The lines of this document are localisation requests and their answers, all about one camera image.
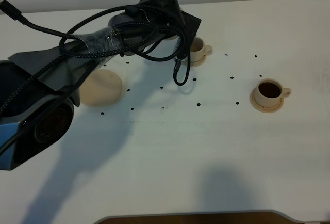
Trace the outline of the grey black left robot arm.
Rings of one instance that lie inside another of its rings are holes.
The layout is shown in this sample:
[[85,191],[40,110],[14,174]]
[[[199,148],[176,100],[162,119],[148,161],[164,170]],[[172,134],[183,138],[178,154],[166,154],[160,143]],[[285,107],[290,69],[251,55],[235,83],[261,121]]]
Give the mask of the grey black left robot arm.
[[28,21],[7,0],[1,11],[60,38],[59,45],[1,61],[1,170],[13,170],[57,142],[69,129],[80,87],[116,55],[173,60],[177,79],[201,20],[178,0],[139,0],[96,13],[62,33]]

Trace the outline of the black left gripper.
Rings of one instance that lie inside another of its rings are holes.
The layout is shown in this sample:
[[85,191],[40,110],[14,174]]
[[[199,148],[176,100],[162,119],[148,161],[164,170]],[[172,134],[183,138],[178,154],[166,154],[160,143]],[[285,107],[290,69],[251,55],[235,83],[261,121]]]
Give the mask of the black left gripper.
[[140,0],[129,6],[128,44],[133,51],[178,36],[175,51],[189,51],[201,19],[180,9],[178,0]]

